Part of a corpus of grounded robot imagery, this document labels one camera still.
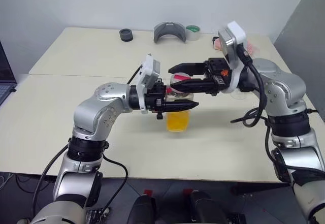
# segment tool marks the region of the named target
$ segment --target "table surface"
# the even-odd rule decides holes
[[[119,30],[68,27],[30,70],[30,74],[80,75],[129,78],[146,54],[160,61],[160,77],[169,79],[168,69],[182,62],[203,62],[223,57],[213,49],[213,35],[183,43],[176,37],[153,42],[153,32],[133,31],[134,39],[123,42]],[[250,35],[255,57],[284,63],[268,37]]]
[[[109,38],[114,32],[115,30],[67,28],[31,70],[31,73],[42,73],[42,70],[45,75],[29,75],[19,86],[18,91],[1,106],[0,171],[40,174],[71,136],[76,106],[90,97],[100,84],[125,83],[132,73],[131,64],[137,63],[134,66],[136,68],[142,53],[150,52],[149,49],[136,44],[136,40],[149,38],[149,32],[134,32],[135,39],[132,41],[134,44],[130,42],[119,45],[113,42],[115,40],[116,43],[120,43],[119,39]],[[83,33],[87,39],[81,39]],[[74,40],[78,48],[74,47],[73,43],[70,44],[70,49],[61,44],[60,40],[65,43],[68,39]],[[109,61],[98,62],[94,68],[94,65],[88,63],[87,58],[91,52],[81,48],[89,39],[94,43],[108,39],[111,47],[135,45],[143,52],[134,47],[130,50],[133,50],[139,59],[119,59],[120,63],[130,64],[129,69],[114,64],[110,69],[104,69]],[[169,42],[176,47],[182,47],[185,53],[183,57],[192,58],[182,61],[198,61],[211,56],[222,56],[221,52],[209,46],[207,42],[210,39],[211,35],[203,35],[200,40],[189,42],[191,49],[174,39]],[[289,71],[268,38],[249,36],[249,41],[255,46],[255,57],[270,59],[284,71]],[[182,57],[174,46],[165,41],[162,41],[161,45],[153,42],[148,45],[149,48],[160,47],[164,50],[157,52],[167,61],[161,68],[163,77],[168,75],[164,73],[167,68],[182,62],[174,59],[175,54],[179,58]],[[90,50],[95,52],[93,50],[95,47],[96,45],[91,46]],[[168,47],[171,47],[173,52],[168,53]],[[80,54],[84,52],[85,55],[79,56],[84,59],[80,60],[79,66],[76,67],[84,69],[73,70],[77,60],[71,57],[73,55],[78,57],[77,49]],[[190,52],[196,58],[190,57],[188,55]],[[117,56],[121,58],[126,53],[123,53],[121,48],[111,49],[107,53],[106,46],[102,45],[94,57],[106,55],[108,60]],[[114,75],[115,70],[121,78],[106,77]],[[142,115],[139,111],[134,111],[120,115],[108,137],[110,148],[106,151],[107,156],[125,164],[130,177],[134,178],[278,182],[272,163],[264,150],[266,131],[264,123],[260,122],[252,129],[245,128],[241,123],[230,124],[230,120],[243,116],[246,111],[258,104],[257,98],[252,93],[220,93],[217,97],[195,94],[194,100],[200,102],[200,105],[192,109],[188,129],[182,133],[168,132],[166,121],[156,120],[152,113]],[[307,106],[312,108],[309,99],[305,97],[305,100]],[[324,154],[323,121],[317,114],[311,114],[310,123],[316,130],[318,143]],[[60,160],[53,165],[49,174],[56,175],[59,167]],[[108,163],[102,164],[101,171],[105,177],[122,177],[124,174],[120,167]]]

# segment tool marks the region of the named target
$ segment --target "yellow juice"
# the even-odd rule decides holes
[[[167,130],[171,132],[185,131],[189,122],[189,110],[167,112]]]

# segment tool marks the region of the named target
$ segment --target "tape roll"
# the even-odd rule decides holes
[[[186,39],[189,41],[198,40],[200,37],[200,28],[195,25],[189,25],[185,28]]]

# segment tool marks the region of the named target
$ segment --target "pink object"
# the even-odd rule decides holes
[[[213,48],[216,50],[221,50],[221,44],[220,44],[220,39],[216,39],[213,43]],[[255,47],[247,41],[247,52],[249,55],[253,55],[255,51]]]

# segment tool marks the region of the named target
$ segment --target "gray floor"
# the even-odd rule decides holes
[[[119,187],[121,179],[105,179],[96,207],[103,207]],[[36,180],[21,185],[33,190]],[[159,224],[181,223],[188,221],[183,202],[183,189],[199,189],[206,191],[225,210],[242,212],[247,223],[306,223],[289,187],[261,191],[251,195],[234,196],[230,189],[235,183],[210,181],[151,180],[129,179],[120,194],[113,201],[107,223],[125,224],[128,213],[135,199],[145,189],[153,191],[159,207]],[[51,201],[53,184],[41,192],[38,209]],[[20,218],[29,216],[31,194],[22,192],[13,177],[6,187],[0,191],[0,223],[12,224]]]

